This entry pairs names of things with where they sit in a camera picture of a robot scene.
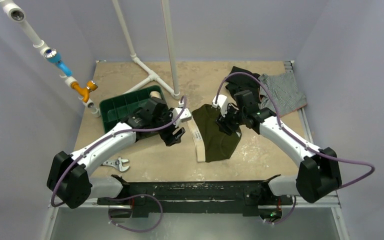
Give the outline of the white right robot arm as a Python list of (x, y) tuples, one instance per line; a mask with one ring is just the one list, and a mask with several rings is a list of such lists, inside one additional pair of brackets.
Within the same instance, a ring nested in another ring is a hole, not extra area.
[(249, 90), (240, 91), (233, 98), (235, 103), (217, 94), (212, 100), (212, 107), (220, 111), (216, 120), (219, 130), (232, 135), (244, 125), (274, 143), (298, 167), (296, 175), (278, 174), (262, 181), (260, 196), (264, 202), (272, 204), (280, 196), (300, 196), (312, 204), (342, 186), (333, 149), (322, 149), (302, 138), (275, 112), (267, 107), (260, 108)]

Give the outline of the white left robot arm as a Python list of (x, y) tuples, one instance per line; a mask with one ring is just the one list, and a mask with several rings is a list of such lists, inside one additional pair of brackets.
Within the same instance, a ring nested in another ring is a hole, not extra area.
[(170, 147), (181, 142), (186, 132), (187, 98), (182, 96), (178, 107), (169, 107), (161, 98), (151, 97), (142, 106), (123, 117), (107, 133), (72, 153), (57, 153), (51, 164), (46, 186), (52, 191), (50, 205), (67, 205), (75, 209), (86, 200), (110, 198), (118, 205), (126, 203), (129, 191), (116, 177), (92, 178), (105, 161), (148, 135), (159, 135)]

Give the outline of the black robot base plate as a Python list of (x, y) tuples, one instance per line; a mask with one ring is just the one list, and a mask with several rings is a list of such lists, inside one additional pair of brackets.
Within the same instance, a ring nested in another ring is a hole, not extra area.
[(100, 197), (98, 205), (131, 206), (134, 218), (150, 213), (241, 214), (244, 217), (280, 218), (290, 196), (269, 193), (264, 180), (127, 182), (116, 197)]

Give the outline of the olive green underwear cream waistband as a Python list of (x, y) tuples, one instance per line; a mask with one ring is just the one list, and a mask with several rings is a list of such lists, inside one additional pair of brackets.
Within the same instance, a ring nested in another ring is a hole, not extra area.
[(187, 122), (195, 145), (198, 163), (210, 163), (230, 159), (241, 138), (241, 130), (228, 135), (219, 130), (216, 120), (220, 110), (209, 104), (191, 112), (192, 120)]

